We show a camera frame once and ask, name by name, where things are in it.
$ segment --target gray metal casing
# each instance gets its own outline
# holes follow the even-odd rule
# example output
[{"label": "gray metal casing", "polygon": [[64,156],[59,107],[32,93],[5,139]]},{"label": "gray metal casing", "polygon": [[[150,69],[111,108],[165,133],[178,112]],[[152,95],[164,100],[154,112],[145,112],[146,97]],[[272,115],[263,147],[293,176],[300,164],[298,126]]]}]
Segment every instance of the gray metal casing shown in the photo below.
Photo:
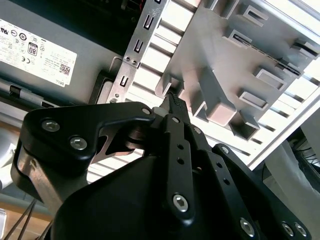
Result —
[{"label": "gray metal casing", "polygon": [[1,76],[7,80],[41,96],[73,104],[86,104],[101,70],[108,72],[111,68],[112,73],[117,74],[122,56],[11,1],[0,0],[0,6],[0,19],[77,54],[70,85],[65,87],[0,62]]}]

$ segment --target wooden surface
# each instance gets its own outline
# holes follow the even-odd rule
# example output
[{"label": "wooden surface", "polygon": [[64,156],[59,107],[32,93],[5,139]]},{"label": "wooden surface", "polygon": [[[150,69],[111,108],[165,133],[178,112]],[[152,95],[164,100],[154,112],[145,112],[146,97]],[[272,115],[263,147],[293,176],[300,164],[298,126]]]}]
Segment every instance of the wooden surface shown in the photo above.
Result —
[{"label": "wooden surface", "polygon": [[0,121],[0,128],[7,129],[8,131],[14,133],[15,135],[20,135],[20,129],[18,127],[12,126],[10,124],[7,124],[3,121]]},{"label": "wooden surface", "polygon": [[[5,224],[4,235],[3,235],[3,237],[5,237],[7,233],[10,231],[10,229],[12,228],[12,226],[17,222],[17,220],[20,218],[20,216],[26,209],[23,207],[16,206],[13,204],[8,204],[5,202],[0,202],[0,209],[4,209],[6,212],[6,224]],[[26,219],[27,219],[27,216],[24,217],[24,219],[15,229],[15,231],[13,232],[9,240],[18,239],[18,236],[21,232],[21,229]],[[34,211],[26,227],[22,240],[35,240],[37,237],[39,237],[43,233],[46,226],[49,224],[51,220],[52,220],[52,217],[50,215]]]},{"label": "wooden surface", "polygon": [[[6,224],[4,229],[4,235],[5,237],[7,233],[10,231],[12,226],[17,222],[17,220],[20,218],[21,213],[14,212],[10,210],[6,211]],[[21,229],[27,219],[27,216],[24,217],[24,219],[21,221],[21,223],[18,225],[18,227],[15,229],[13,234],[10,237],[10,240],[17,240],[18,236],[21,232]],[[25,232],[23,234],[22,240],[35,240],[37,237],[39,237],[43,231],[45,230],[46,226],[49,224],[49,221],[42,220],[36,217],[31,217],[30,221],[25,229]]]}]

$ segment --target barcode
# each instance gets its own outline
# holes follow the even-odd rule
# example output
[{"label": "barcode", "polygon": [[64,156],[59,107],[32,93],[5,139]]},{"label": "barcode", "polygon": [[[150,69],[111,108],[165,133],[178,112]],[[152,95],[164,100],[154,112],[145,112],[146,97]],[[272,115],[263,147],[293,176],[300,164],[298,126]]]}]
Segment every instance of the barcode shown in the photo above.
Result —
[{"label": "barcode", "polygon": [[70,74],[70,67],[69,67],[69,66],[66,66],[66,65],[63,65],[63,64],[61,63],[61,65],[60,65],[60,73],[63,73],[64,75],[69,76],[69,74]]}]

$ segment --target black cable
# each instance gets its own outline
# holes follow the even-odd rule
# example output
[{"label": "black cable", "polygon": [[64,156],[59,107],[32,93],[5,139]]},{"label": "black cable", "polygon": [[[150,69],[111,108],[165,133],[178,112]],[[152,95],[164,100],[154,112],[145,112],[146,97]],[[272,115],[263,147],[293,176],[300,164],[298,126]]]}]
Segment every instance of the black cable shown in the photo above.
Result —
[{"label": "black cable", "polygon": [[27,215],[27,213],[30,211],[30,209],[32,208],[33,204],[36,203],[37,200],[33,200],[30,205],[26,208],[26,210],[24,211],[24,213],[22,213],[21,217],[18,219],[18,221],[16,221],[16,223],[12,226],[12,228],[10,229],[10,231],[8,232],[8,234],[5,236],[5,238],[3,240],[9,240],[10,236],[12,235],[12,233],[16,230],[16,228],[18,227],[18,225],[21,223],[21,221],[24,219],[25,215]]},{"label": "black cable", "polygon": [[310,158],[310,157],[313,157],[315,156],[316,154],[313,154],[313,155],[310,155],[310,156],[305,156],[304,158]]},{"label": "black cable", "polygon": [[27,226],[28,226],[28,223],[29,223],[29,221],[30,221],[32,212],[34,211],[34,208],[35,208],[35,205],[36,205],[36,201],[32,201],[32,202],[33,202],[33,203],[32,203],[32,206],[31,206],[31,208],[30,208],[29,214],[28,214],[28,216],[26,217],[25,223],[23,224],[23,227],[22,227],[22,229],[21,229],[21,232],[20,232],[17,240],[21,240],[22,237],[24,236],[24,233],[25,233],[26,228],[27,228]]},{"label": "black cable", "polygon": [[48,226],[46,226],[45,230],[43,231],[43,233],[41,234],[41,236],[37,240],[44,240],[45,239],[47,232],[49,231],[51,225],[52,225],[52,221],[49,222]]},{"label": "black cable", "polygon": [[310,150],[312,149],[312,147],[309,147],[309,148],[306,148],[306,149],[302,149],[302,150],[295,150],[295,152],[304,152],[304,151],[307,151],[307,150]]},{"label": "black cable", "polygon": [[262,182],[264,181],[265,168],[266,168],[266,163],[264,163],[264,164],[263,164],[263,167],[262,167],[262,173],[261,173],[261,181],[262,181]]}]

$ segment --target white label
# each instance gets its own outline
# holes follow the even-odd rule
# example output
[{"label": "white label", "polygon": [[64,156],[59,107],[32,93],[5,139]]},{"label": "white label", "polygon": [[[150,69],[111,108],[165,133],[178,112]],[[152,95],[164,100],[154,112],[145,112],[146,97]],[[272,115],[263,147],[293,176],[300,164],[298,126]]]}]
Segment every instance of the white label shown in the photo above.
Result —
[{"label": "white label", "polygon": [[64,87],[76,59],[76,53],[0,19],[0,61]]}]

